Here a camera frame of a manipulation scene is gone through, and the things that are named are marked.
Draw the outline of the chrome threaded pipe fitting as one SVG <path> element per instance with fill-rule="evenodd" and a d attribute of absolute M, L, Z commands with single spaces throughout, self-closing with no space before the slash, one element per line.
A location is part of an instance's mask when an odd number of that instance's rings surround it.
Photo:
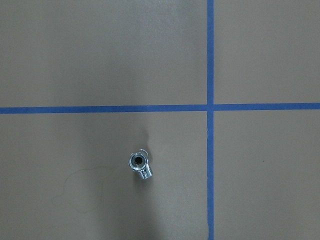
<path fill-rule="evenodd" d="M 153 171 L 149 166 L 149 153 L 145 149 L 133 152 L 129 157 L 128 164 L 131 170 L 136 172 L 142 180 L 153 176 Z"/>

